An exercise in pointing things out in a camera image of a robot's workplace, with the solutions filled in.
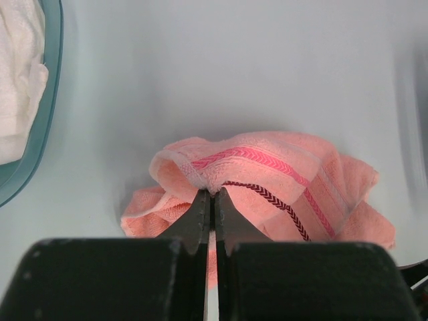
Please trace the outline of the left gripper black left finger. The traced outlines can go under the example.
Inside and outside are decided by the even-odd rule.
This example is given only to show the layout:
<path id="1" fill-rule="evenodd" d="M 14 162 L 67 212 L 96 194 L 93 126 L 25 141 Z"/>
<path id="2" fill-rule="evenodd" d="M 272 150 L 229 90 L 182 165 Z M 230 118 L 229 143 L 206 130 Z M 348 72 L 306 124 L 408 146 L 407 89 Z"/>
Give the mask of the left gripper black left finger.
<path id="1" fill-rule="evenodd" d="M 155 238 L 43 239 L 17 266 L 2 320 L 205 320 L 210 196 Z"/>

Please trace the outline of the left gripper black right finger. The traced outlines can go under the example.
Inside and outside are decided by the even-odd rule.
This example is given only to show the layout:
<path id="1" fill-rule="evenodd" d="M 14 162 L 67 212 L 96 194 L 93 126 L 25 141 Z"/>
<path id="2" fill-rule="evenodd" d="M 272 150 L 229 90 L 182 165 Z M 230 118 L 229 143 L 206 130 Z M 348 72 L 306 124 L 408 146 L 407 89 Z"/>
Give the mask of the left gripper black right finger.
<path id="1" fill-rule="evenodd" d="M 274 242 L 216 194 L 221 320 L 419 320 L 390 255 L 365 242 Z"/>

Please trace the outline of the pink striped towel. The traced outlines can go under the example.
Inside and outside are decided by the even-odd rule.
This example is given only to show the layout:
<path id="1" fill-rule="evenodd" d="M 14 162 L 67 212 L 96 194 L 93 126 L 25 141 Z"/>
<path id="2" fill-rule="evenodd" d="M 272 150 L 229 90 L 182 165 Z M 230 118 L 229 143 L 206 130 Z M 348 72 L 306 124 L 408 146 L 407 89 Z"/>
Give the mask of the pink striped towel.
<path id="1" fill-rule="evenodd" d="M 379 174 L 317 136 L 252 132 L 187 138 L 151 161 L 156 185 L 139 189 L 121 218 L 129 237 L 156 237 L 200 190 L 226 189 L 235 208 L 275 241 L 365 241 L 391 249 L 393 224 L 368 204 Z"/>

